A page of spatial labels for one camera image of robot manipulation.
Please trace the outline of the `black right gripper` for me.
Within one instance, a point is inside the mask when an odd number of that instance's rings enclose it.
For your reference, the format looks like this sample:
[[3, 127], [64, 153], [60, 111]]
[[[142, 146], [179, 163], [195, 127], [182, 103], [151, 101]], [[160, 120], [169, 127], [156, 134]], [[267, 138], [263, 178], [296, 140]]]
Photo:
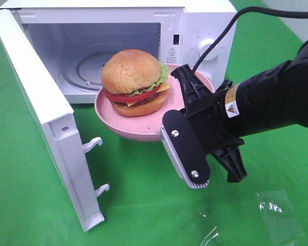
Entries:
[[244, 140], [232, 121], [240, 118], [237, 89], [213, 93], [188, 64], [174, 69], [171, 76], [180, 84], [184, 112], [205, 154], [212, 156], [227, 171], [228, 182], [240, 182], [247, 172], [239, 146]]

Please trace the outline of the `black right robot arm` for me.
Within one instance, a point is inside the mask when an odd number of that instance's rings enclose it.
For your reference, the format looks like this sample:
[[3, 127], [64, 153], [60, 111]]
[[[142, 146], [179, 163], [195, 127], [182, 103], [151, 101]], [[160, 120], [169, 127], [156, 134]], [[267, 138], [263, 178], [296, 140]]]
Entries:
[[243, 137], [293, 124], [308, 128], [308, 41], [293, 60], [237, 85], [226, 80], [211, 92], [190, 67], [172, 72], [185, 107], [163, 116], [167, 151], [179, 176], [191, 188], [208, 185], [212, 155], [229, 182], [246, 175], [239, 147]]

